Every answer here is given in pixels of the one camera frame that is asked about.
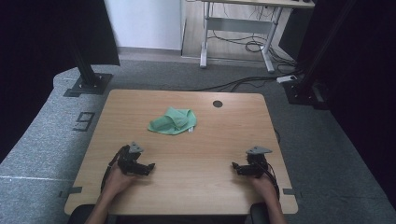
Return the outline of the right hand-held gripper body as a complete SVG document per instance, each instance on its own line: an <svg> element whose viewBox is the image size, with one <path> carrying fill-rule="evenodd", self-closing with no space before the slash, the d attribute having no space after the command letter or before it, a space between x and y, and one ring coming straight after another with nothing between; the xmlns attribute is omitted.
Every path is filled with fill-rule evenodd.
<svg viewBox="0 0 396 224"><path fill-rule="evenodd" d="M272 150L266 147L255 146L247 150L248 174L261 177L263 174L268 174L269 164L265 158L266 153L271 153Z"/></svg>

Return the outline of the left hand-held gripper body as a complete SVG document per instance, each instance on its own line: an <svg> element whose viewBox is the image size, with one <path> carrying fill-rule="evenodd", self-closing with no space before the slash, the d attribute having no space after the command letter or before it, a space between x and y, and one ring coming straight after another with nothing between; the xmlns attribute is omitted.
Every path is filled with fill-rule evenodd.
<svg viewBox="0 0 396 224"><path fill-rule="evenodd" d="M143 164L137 162L142 152L143 149L136 142L120 149L118 166L125 175L138 175L140 171L147 171Z"/></svg>

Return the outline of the green towel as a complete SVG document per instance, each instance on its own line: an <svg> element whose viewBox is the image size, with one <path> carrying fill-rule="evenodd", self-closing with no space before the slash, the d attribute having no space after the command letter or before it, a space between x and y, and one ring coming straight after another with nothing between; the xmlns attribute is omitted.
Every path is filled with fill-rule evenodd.
<svg viewBox="0 0 396 224"><path fill-rule="evenodd" d="M190 109L169 107L166 112L148 124L148 130L155 133L176 135L190 131L197 124L197 118Z"/></svg>

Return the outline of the person's right hand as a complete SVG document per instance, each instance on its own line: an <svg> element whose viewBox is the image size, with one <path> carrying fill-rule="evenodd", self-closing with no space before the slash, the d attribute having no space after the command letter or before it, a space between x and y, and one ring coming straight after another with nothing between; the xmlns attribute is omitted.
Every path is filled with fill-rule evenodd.
<svg viewBox="0 0 396 224"><path fill-rule="evenodd" d="M268 175L262 175L261 177L250 176L248 180L266 202L277 201L276 188Z"/></svg>

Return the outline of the person's left hand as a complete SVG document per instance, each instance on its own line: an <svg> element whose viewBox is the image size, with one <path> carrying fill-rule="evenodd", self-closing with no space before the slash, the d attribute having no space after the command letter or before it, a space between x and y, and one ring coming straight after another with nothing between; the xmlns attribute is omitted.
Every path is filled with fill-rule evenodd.
<svg viewBox="0 0 396 224"><path fill-rule="evenodd" d="M115 197L129 188L137 179L136 175L125 175L117 164L113 164L106 179L103 193Z"/></svg>

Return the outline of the grey tape strip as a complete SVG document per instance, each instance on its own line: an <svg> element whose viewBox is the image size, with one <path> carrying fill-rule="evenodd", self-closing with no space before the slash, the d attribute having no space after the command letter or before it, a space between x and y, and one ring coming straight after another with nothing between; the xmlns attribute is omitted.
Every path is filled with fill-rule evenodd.
<svg viewBox="0 0 396 224"><path fill-rule="evenodd" d="M70 194L81 193L82 187L72 187L68 190L61 190L58 194L60 198L68 198Z"/></svg>
<svg viewBox="0 0 396 224"><path fill-rule="evenodd" d="M295 198L302 198L302 193L296 189L282 189L284 195L293 195Z"/></svg>

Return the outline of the person's dark clothing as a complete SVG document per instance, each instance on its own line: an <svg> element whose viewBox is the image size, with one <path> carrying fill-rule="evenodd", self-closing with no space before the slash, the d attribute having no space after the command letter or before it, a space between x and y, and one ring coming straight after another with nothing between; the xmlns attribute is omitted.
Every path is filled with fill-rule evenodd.
<svg viewBox="0 0 396 224"><path fill-rule="evenodd" d="M251 224L247 216L120 216L116 224Z"/></svg>

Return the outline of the black metal stand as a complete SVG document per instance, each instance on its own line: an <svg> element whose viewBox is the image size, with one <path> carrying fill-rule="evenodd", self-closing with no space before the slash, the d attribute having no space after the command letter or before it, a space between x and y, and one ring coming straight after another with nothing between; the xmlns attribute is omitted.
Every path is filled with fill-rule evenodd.
<svg viewBox="0 0 396 224"><path fill-rule="evenodd" d="M95 73L91 65L85 61L73 37L67 39L67 44L79 71L79 78L74 86L64 93L64 97L79 97L81 94L102 95L112 75Z"/></svg>
<svg viewBox="0 0 396 224"><path fill-rule="evenodd" d="M313 89L320 62L355 3L356 0L318 0L303 41L302 59L297 62L304 77L283 85L290 104L320 104Z"/></svg>

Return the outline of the white power strip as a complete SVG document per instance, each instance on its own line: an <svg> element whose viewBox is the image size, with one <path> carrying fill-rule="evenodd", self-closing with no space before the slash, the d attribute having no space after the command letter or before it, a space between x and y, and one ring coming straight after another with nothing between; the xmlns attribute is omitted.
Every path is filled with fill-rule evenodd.
<svg viewBox="0 0 396 224"><path fill-rule="evenodd" d="M283 77L278 77L276 79L276 82L281 84L284 82L289 82L289 81L296 81L298 78L295 75L289 75L289 76L283 76Z"/></svg>

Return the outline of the black curtain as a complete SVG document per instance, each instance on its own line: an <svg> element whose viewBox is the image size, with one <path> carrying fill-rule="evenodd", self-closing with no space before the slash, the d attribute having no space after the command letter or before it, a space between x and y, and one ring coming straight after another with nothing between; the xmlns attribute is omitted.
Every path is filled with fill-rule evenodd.
<svg viewBox="0 0 396 224"><path fill-rule="evenodd" d="M82 63L120 63L105 0L0 0L0 162Z"/></svg>
<svg viewBox="0 0 396 224"><path fill-rule="evenodd" d="M313 0L300 51L325 103L396 209L396 0Z"/></svg>

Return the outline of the black box under desk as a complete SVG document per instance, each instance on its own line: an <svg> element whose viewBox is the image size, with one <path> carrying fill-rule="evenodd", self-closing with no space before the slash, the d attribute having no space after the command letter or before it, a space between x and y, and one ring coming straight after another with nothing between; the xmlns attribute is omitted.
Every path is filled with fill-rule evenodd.
<svg viewBox="0 0 396 224"><path fill-rule="evenodd" d="M310 18L310 9L293 8L290 12L278 45L293 60L298 59Z"/></svg>

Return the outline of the white desk frame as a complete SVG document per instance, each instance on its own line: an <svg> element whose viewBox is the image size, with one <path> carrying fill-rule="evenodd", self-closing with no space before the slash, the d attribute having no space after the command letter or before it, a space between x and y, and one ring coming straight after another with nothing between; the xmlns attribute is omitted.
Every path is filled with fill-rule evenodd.
<svg viewBox="0 0 396 224"><path fill-rule="evenodd" d="M275 36L282 10L288 8L308 8L315 7L312 0L200 0L204 3L204 33L201 44L200 67L207 67L207 39L209 31L224 31L235 33L253 33L267 35L266 43L260 47L265 67L269 73L274 73L275 68L269 55L269 48ZM216 18L210 15L211 6L215 3L233 4L241 6L272 7L274 17L270 21L253 21L241 19Z"/></svg>

